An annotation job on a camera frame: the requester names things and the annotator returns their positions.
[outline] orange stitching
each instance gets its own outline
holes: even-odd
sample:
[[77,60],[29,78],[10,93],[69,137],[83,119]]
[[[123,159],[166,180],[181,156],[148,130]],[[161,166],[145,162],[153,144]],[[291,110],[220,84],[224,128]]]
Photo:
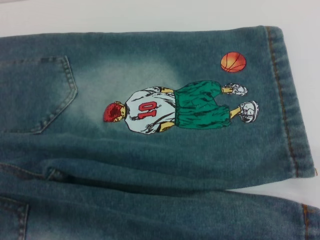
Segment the orange stitching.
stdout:
[[309,233],[308,233],[308,228],[309,228],[309,219],[307,214],[314,214],[315,211],[309,211],[308,210],[308,205],[302,204],[303,206],[303,213],[304,213],[304,224],[305,224],[305,240],[309,239]]
[[279,75],[278,75],[278,70],[277,70],[277,65],[276,65],[276,58],[275,58],[274,48],[273,48],[272,40],[271,40],[270,27],[267,26],[266,30],[267,30],[268,37],[269,37],[268,40],[269,40],[269,48],[270,48],[271,59],[272,59],[272,64],[273,64],[273,70],[274,70],[274,74],[275,74],[276,83],[277,83],[278,89],[279,89],[279,96],[280,96],[280,101],[281,101],[281,106],[282,106],[282,114],[283,114],[283,120],[284,120],[284,128],[285,128],[285,132],[286,132],[286,135],[288,138],[288,147],[289,147],[289,151],[290,151],[290,156],[292,157],[293,162],[294,162],[294,166],[295,166],[295,176],[298,178],[299,177],[299,173],[298,173],[299,167],[298,167],[298,162],[297,162],[295,155],[294,155],[294,149],[291,144],[289,127],[288,127],[288,123],[287,123],[287,114],[286,114],[284,99],[282,96],[282,88],[281,88],[280,81],[279,81]]

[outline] hem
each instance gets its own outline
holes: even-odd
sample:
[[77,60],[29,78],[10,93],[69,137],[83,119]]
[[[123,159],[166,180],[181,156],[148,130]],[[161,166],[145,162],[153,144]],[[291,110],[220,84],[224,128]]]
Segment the hem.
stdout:
[[320,239],[320,209],[302,204],[305,240]]
[[316,174],[310,146],[290,68],[283,32],[278,27],[265,27],[272,60],[273,78],[278,86],[282,118],[294,178]]

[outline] green shorts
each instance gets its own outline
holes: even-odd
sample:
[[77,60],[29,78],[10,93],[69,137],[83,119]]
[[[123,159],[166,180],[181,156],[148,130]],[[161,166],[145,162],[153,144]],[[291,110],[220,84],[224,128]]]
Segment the green shorts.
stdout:
[[215,81],[190,83],[175,95],[175,125],[185,129],[218,129],[231,124],[230,109],[219,106],[215,97],[222,94]]

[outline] orange basketball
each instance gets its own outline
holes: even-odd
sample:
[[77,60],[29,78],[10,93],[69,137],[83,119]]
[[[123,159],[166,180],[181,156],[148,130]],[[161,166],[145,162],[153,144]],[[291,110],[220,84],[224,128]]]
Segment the orange basketball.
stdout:
[[228,73],[240,72],[246,64],[245,57],[238,52],[229,52],[221,60],[221,68]]

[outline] white jersey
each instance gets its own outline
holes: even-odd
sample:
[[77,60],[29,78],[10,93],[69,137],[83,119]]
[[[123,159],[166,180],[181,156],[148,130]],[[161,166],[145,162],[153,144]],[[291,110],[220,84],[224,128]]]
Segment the white jersey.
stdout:
[[175,94],[161,92],[160,87],[137,91],[125,104],[125,122],[134,132],[153,134],[159,131],[161,124],[175,122]]

